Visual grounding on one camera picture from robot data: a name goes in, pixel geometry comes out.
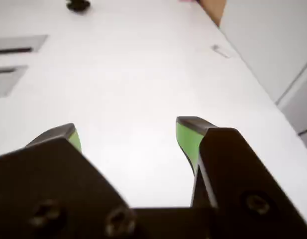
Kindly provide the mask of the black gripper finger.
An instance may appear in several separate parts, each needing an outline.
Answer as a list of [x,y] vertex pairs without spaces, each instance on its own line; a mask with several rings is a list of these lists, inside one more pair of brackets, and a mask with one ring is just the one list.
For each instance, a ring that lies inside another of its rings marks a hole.
[[0,156],[0,239],[127,238],[132,209],[82,155],[73,123]]
[[195,176],[193,207],[208,207],[211,239],[307,239],[307,223],[241,133],[194,116],[176,139]]

